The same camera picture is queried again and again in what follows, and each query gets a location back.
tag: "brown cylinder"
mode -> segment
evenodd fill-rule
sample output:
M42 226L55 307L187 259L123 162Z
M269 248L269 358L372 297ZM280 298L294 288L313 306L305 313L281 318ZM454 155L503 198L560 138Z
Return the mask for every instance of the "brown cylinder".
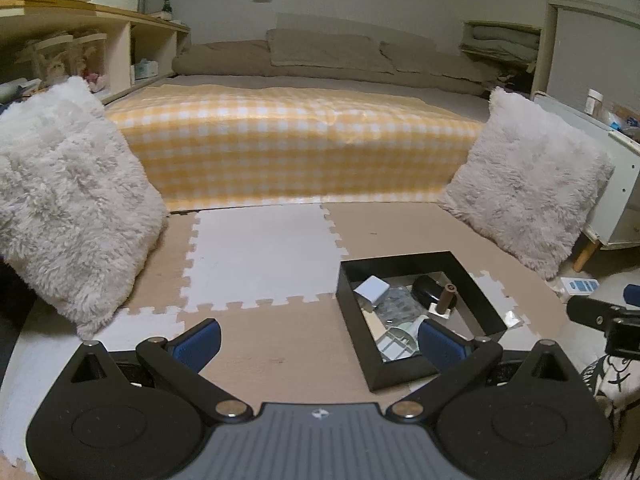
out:
M442 290L442 294L440 295L438 303L436 304L436 312L438 314L445 314L447 312L447 309L449 308L449 305L451 304L451 301L453 301L453 298L456 297L457 293L458 290L456 286L452 283L447 283L447 285L445 285L444 289Z

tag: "yellow checkered blanket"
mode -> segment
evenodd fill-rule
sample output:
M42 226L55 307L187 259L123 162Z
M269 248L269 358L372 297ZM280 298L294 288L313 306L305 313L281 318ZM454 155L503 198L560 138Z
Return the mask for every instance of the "yellow checkered blanket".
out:
M170 210L432 201L481 123L347 90L146 88L107 109Z

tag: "open black tray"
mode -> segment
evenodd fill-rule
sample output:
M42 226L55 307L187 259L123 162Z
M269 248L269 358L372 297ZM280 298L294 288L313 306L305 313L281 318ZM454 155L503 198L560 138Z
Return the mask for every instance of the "open black tray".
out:
M439 271L456 285L460 298L476 318L484 335L498 341L507 326L474 279L449 251L366 258L340 264L336 297L370 391L428 377L437 370L421 355L384 362L351 284L372 275L384 280Z

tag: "metal pivot bolt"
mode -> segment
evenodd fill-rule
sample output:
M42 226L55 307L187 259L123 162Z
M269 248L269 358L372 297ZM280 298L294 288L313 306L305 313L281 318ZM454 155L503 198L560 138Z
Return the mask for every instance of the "metal pivot bolt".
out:
M242 415L249 407L242 400L221 400L216 404L216 411L223 416L235 417Z
M436 312L438 314L445 314L457 293L458 289L456 286L453 283L447 283L442 290L438 303L436 304Z
M414 400L400 400L391 407L391 411L402 418L415 418L424 411L424 408Z

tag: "gray ribbed panel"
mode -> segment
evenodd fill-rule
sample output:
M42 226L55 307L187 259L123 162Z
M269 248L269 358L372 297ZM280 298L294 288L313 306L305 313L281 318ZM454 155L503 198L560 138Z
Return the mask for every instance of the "gray ribbed panel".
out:
M317 410L328 415L317 417ZM417 426L376 404L265 404L247 424L217 429L175 480L468 480Z

